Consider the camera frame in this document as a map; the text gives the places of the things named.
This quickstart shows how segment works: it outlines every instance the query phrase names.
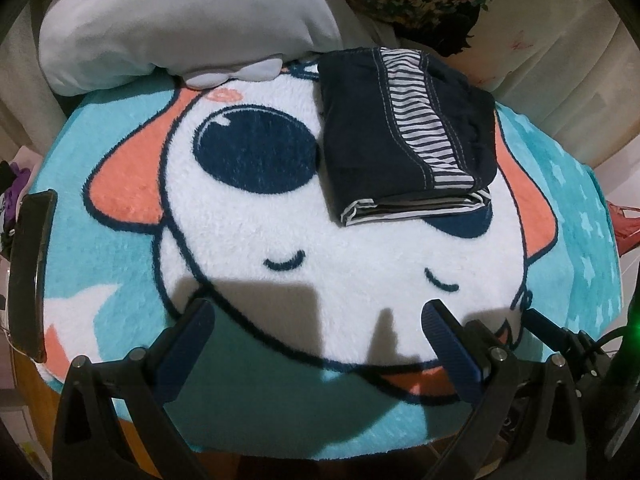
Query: cartoon dog face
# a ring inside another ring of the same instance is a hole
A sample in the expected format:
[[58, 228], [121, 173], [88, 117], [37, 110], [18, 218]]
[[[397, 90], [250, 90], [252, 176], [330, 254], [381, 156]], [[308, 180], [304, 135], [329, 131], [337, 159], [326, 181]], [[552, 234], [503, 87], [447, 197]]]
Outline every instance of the cartoon dog face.
[[[155, 233], [158, 288], [178, 312], [206, 286], [294, 358], [449, 394], [420, 328], [423, 304], [440, 298], [460, 321], [482, 319], [512, 342], [527, 263], [555, 240], [553, 213], [496, 123], [491, 207], [342, 227], [328, 205], [313, 79], [298, 65], [269, 82], [178, 90], [98, 166], [88, 210]], [[126, 192], [113, 189], [118, 174]]]

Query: blanket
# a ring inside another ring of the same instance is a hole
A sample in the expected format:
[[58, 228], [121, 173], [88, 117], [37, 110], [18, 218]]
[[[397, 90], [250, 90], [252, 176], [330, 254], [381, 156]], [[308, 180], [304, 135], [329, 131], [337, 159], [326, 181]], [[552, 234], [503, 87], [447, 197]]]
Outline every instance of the blanket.
[[[148, 346], [188, 301], [216, 328], [165, 406], [194, 449], [344, 458], [451, 434], [468, 415], [420, 329], [441, 299], [519, 356], [533, 306], [597, 337], [622, 306], [591, 170], [498, 105], [492, 204], [342, 227], [322, 158], [313, 60], [273, 81], [178, 88], [157, 72], [89, 94], [33, 190], [58, 192], [47, 259], [47, 362]], [[118, 414], [128, 418], [116, 402]]]

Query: blue gripper pad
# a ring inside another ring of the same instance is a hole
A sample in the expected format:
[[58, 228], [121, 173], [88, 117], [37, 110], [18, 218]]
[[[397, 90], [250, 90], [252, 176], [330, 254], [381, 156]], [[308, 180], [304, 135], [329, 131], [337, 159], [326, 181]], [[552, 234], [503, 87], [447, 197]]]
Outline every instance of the blue gripper pad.
[[[188, 306], [183, 316], [186, 325], [175, 335], [166, 348], [154, 373], [154, 398], [161, 406], [175, 400], [189, 377], [204, 345], [209, 340], [215, 323], [213, 305], [207, 300], [194, 300], [197, 305]], [[171, 331], [177, 326], [166, 329]]]
[[477, 406], [484, 393], [482, 369], [465, 348], [464, 331], [440, 300], [422, 308], [422, 331], [461, 400]]

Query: black and white stripes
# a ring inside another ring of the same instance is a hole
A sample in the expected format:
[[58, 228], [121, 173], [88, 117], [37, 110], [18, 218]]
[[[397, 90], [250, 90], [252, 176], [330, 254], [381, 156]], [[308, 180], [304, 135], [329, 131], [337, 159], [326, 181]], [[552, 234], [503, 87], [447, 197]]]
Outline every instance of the black and white stripes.
[[429, 165], [434, 189], [470, 189], [442, 120], [431, 105], [420, 52], [381, 48], [394, 120], [404, 142]]

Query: red sandal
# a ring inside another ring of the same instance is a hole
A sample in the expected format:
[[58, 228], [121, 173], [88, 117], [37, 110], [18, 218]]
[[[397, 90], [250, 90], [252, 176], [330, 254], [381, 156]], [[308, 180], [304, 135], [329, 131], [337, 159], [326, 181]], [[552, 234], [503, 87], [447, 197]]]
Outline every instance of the red sandal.
[[627, 217], [624, 212], [640, 212], [640, 208], [619, 206], [611, 202], [607, 202], [607, 206], [611, 215], [618, 254], [622, 256], [640, 246], [640, 218]]

